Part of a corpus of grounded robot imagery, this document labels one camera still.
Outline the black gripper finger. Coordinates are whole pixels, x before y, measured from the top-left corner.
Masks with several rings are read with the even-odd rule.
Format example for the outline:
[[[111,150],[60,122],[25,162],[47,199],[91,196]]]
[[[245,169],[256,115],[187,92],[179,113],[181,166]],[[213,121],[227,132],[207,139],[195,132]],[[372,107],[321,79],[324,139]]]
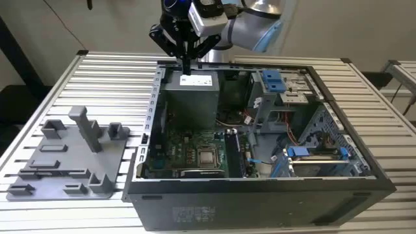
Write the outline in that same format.
[[[187,60],[183,42],[173,43],[164,34],[164,29],[160,24],[153,24],[149,30],[149,37],[165,54],[176,57],[181,61],[181,71],[187,74]]]
[[[221,36],[211,35],[199,45],[195,45],[199,39],[200,37],[192,36],[187,42],[187,54],[185,54],[187,74],[191,74],[191,61],[195,59],[200,59],[208,53],[208,51],[216,46],[216,44],[221,40]]]

